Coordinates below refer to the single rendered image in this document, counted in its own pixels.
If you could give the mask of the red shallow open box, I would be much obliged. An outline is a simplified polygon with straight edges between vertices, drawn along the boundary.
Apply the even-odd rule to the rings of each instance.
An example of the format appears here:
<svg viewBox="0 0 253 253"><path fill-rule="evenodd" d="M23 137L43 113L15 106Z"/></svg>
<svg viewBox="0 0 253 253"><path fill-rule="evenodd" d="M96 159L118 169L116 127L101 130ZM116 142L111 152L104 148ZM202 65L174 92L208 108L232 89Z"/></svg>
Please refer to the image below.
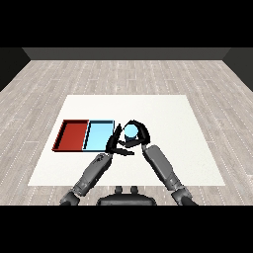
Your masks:
<svg viewBox="0 0 253 253"><path fill-rule="evenodd" d="M82 152L88 120L64 120L52 147L54 152Z"/></svg>

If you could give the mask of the light blue shallow open box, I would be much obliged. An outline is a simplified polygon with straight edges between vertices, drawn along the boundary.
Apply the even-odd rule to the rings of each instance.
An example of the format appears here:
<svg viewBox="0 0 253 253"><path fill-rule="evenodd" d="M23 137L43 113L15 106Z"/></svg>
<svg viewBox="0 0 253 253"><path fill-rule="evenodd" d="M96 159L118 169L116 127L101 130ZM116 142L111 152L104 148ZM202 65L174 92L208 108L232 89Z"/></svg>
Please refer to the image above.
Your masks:
<svg viewBox="0 0 253 253"><path fill-rule="evenodd" d="M104 151L114 128L115 122L113 120L91 120L85 133L83 151Z"/></svg>

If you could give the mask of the small blue can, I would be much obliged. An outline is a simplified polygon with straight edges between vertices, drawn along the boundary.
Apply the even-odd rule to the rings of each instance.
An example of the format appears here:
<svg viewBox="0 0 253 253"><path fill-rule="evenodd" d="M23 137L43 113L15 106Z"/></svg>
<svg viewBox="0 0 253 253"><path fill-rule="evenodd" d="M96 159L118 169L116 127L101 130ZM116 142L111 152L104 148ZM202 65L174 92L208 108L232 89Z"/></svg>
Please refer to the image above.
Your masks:
<svg viewBox="0 0 253 253"><path fill-rule="evenodd" d="M135 140L138 133L138 129L135 125L126 125L125 126L125 140L129 142Z"/></svg>

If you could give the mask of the dark grey robot body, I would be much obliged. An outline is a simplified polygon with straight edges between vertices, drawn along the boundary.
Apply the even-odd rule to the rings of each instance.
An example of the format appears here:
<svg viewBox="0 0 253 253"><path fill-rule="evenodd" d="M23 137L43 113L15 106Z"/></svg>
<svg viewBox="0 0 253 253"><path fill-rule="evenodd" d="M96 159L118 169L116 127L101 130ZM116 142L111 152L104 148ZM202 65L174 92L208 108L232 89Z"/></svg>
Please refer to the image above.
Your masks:
<svg viewBox="0 0 253 253"><path fill-rule="evenodd" d="M138 192L137 186L130 187L130 193L124 194L122 186L116 186L112 195L100 198L97 206L156 206L153 198Z"/></svg>

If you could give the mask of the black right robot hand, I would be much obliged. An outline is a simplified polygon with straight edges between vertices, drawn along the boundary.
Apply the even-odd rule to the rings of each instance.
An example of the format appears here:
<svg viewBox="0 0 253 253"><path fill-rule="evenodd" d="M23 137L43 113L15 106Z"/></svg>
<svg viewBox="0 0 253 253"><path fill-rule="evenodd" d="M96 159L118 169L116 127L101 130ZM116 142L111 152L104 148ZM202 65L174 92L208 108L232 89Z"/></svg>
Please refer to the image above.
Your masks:
<svg viewBox="0 0 253 253"><path fill-rule="evenodd" d="M143 123L140 123L136 120L129 121L126 125L135 125L138 129L138 133L135 140L126 142L126 148L134 147L137 145L146 145L150 142L150 134L148 129Z"/></svg>

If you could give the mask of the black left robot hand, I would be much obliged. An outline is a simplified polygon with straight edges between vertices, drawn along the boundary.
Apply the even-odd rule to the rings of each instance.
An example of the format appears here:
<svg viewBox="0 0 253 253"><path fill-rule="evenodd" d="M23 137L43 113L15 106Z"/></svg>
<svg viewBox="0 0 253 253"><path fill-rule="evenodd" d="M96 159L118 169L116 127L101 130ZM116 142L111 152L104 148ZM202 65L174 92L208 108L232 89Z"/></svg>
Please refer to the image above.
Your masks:
<svg viewBox="0 0 253 253"><path fill-rule="evenodd" d="M114 130L113 134L109 137L105 149L106 153L110 155L119 154L123 156L134 155L133 151L126 150L127 143L125 141L120 140L122 130L122 126L118 125Z"/></svg>

